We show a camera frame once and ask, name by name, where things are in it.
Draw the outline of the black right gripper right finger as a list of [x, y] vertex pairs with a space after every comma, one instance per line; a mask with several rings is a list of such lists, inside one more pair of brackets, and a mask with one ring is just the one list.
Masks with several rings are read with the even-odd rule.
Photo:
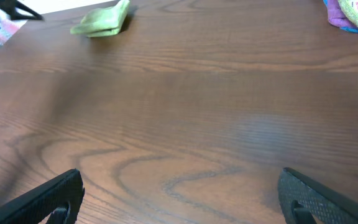
[[278, 180], [278, 199], [289, 224], [358, 224], [358, 203], [310, 177], [286, 167]]

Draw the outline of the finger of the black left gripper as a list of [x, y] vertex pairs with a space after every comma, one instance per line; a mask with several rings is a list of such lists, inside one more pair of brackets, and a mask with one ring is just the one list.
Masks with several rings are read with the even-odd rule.
[[18, 0], [0, 0], [0, 10], [4, 11], [12, 21], [42, 21], [44, 17]]

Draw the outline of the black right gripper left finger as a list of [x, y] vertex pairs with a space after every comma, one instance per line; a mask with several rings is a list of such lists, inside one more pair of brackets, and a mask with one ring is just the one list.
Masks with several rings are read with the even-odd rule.
[[85, 194], [78, 169], [70, 169], [0, 207], [0, 224], [75, 223]]

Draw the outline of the light green microfiber cloth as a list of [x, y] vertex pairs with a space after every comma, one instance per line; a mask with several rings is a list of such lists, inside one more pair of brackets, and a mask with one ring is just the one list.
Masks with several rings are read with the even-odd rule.
[[127, 16], [130, 0], [120, 0], [115, 6], [97, 8], [88, 12], [70, 34], [87, 37], [105, 37], [120, 33]]

